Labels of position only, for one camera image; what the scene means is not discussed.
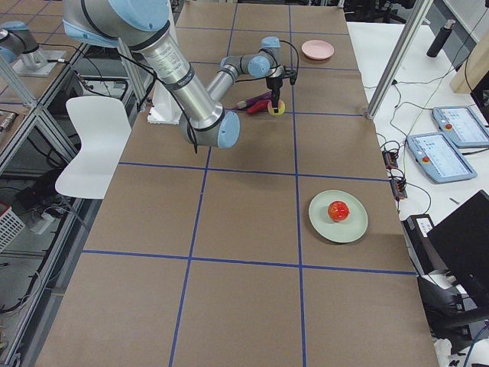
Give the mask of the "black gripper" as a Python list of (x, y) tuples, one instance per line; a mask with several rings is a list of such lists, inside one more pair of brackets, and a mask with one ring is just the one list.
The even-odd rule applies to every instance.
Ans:
[(266, 78), (267, 88), (271, 91), (270, 110), (272, 113), (280, 111), (280, 89), (283, 86), (282, 76), (269, 76)]

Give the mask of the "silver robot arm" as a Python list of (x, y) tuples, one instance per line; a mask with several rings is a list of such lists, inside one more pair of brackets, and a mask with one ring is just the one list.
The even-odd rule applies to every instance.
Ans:
[(19, 76), (47, 77), (58, 63), (64, 63), (63, 50), (44, 50), (22, 21), (1, 24), (1, 56)]
[(286, 70), (280, 41), (266, 37), (256, 54), (226, 57), (209, 86), (202, 85), (191, 63), (170, 33), (170, 8), (165, 1), (65, 1), (66, 34), (83, 43), (117, 47), (124, 42), (141, 54), (165, 89), (183, 110), (179, 127), (185, 139), (198, 147), (230, 148), (238, 140), (240, 120), (220, 100), (240, 75), (265, 79), (271, 91), (268, 111), (281, 115), (280, 89)]

